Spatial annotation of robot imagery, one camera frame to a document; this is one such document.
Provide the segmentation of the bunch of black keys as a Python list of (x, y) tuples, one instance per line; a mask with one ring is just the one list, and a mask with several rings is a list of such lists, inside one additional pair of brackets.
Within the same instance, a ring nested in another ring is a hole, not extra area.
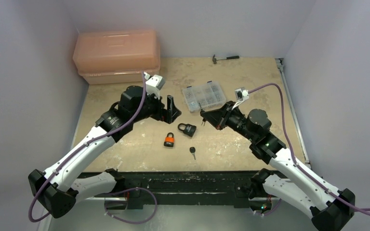
[(199, 108), (200, 108), (200, 112), (199, 112), (199, 114), (200, 114), (200, 116), (202, 117), (201, 125), (202, 125), (202, 126), (205, 126), (206, 120), (205, 120), (205, 118), (204, 118), (204, 117), (203, 117), (203, 115), (202, 115), (202, 113), (204, 112), (204, 110), (203, 110), (203, 108), (202, 108), (202, 106), (201, 106), (201, 104), (200, 104), (200, 103), (198, 103), (198, 105), (199, 105)]

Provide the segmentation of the orange and black padlock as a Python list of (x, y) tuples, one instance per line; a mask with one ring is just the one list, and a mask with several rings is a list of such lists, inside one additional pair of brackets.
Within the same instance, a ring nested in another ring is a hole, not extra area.
[(165, 137), (163, 145), (165, 147), (174, 147), (174, 143), (175, 143), (174, 134), (172, 132), (169, 132)]

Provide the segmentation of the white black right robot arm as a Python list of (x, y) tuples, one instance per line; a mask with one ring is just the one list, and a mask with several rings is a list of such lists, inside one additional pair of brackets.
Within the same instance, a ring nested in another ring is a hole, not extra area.
[(203, 122), (217, 130), (226, 127), (248, 139), (254, 156), (278, 170), (282, 179), (263, 168), (251, 179), (249, 198), (265, 193), (276, 196), (307, 215), (319, 231), (340, 231), (353, 217), (355, 195), (349, 189), (340, 190), (315, 174), (291, 155), (291, 150), (271, 131), (271, 121), (261, 109), (244, 115), (235, 102), (220, 109), (200, 112)]

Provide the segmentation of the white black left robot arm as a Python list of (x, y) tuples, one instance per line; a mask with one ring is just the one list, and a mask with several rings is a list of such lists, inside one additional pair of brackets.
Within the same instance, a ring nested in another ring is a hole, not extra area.
[(86, 198), (100, 194), (118, 197), (127, 192), (125, 178), (115, 169), (85, 179), (79, 176), (100, 154), (131, 132), (135, 122), (152, 118), (171, 124), (180, 115), (172, 96), (164, 104), (162, 97), (148, 92), (147, 86), (129, 86), (77, 146), (44, 171), (35, 169), (29, 174), (34, 196), (28, 210), (29, 220), (37, 222), (32, 216), (36, 202), (53, 218), (60, 218)]

